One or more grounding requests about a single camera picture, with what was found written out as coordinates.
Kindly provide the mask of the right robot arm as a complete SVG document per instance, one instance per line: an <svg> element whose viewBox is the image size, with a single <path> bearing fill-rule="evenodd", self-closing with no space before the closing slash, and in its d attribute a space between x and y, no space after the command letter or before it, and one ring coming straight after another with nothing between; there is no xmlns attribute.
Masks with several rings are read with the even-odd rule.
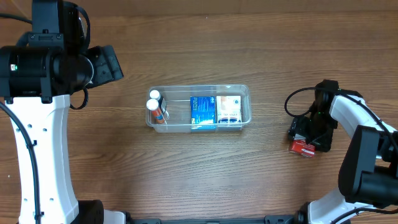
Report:
<svg viewBox="0 0 398 224"><path fill-rule="evenodd" d="M397 130L375 115L362 95L341 89L337 81L323 80L312 91L309 109L293 115L290 152L307 157L328 152L338 126L351 142L337 188L302 205L291 223L350 223L363 212L396 214L387 207L397 205Z"/></svg>

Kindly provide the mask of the white blue plaster box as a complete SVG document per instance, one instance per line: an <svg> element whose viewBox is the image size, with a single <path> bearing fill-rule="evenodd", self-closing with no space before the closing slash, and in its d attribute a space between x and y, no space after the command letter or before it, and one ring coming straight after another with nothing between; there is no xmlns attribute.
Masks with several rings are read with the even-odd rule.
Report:
<svg viewBox="0 0 398 224"><path fill-rule="evenodd" d="M217 96L217 123L231 124L242 121L240 96Z"/></svg>

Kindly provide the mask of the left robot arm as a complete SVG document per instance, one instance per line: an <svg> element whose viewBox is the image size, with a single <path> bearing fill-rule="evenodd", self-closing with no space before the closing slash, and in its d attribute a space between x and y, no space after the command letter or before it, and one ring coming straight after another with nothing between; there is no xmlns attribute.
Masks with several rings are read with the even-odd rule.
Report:
<svg viewBox="0 0 398 224"><path fill-rule="evenodd" d="M65 1L34 1L32 30L1 49L1 109L10 117L21 178L19 223L126 223L124 212L73 191L67 124L70 97L123 72L114 49L90 46L86 11Z"/></svg>

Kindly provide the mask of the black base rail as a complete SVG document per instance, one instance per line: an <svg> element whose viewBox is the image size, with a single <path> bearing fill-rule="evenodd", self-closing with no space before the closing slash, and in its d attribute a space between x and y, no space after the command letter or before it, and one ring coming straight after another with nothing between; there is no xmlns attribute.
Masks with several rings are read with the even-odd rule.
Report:
<svg viewBox="0 0 398 224"><path fill-rule="evenodd" d="M161 220L158 218L132 219L127 218L127 224L291 224L293 215L267 215L264 218L222 218L222 219L186 219Z"/></svg>

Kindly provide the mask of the red Panadol box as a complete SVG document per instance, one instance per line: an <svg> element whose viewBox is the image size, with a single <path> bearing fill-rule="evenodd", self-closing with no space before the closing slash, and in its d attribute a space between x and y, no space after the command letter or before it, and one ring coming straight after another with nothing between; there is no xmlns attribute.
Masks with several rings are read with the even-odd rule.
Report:
<svg viewBox="0 0 398 224"><path fill-rule="evenodd" d="M304 157L313 157L315 155L315 146L307 144L303 136L296 134L290 144L289 152L300 154Z"/></svg>

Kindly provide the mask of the dark bottle white cap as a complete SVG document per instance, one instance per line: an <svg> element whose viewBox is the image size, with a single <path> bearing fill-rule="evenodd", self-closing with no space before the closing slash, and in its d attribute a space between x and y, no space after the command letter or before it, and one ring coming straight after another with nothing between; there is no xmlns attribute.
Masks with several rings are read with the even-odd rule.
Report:
<svg viewBox="0 0 398 224"><path fill-rule="evenodd" d="M151 90L149 93L149 96L151 99L155 99L158 101L159 107L162 110L162 114L163 114L164 118L168 119L169 114L166 110L167 102L166 102L165 98L161 95L161 93L158 90Z"/></svg>

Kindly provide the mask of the orange tube white cap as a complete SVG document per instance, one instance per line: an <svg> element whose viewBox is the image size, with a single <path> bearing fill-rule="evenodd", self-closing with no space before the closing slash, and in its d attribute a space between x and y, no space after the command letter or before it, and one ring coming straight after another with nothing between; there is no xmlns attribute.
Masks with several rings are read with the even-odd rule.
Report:
<svg viewBox="0 0 398 224"><path fill-rule="evenodd" d="M155 121L158 124L162 124L165 122L163 112L159 106L159 102L156 99L149 99L146 103L147 109L152 113L155 118Z"/></svg>

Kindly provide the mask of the clear plastic container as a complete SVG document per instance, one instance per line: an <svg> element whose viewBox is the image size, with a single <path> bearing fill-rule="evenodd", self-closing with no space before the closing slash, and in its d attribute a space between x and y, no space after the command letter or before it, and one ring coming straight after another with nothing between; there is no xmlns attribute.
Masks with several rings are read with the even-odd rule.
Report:
<svg viewBox="0 0 398 224"><path fill-rule="evenodd" d="M240 131L252 119L249 88L242 84L153 86L165 104L164 122L146 111L158 133Z"/></svg>

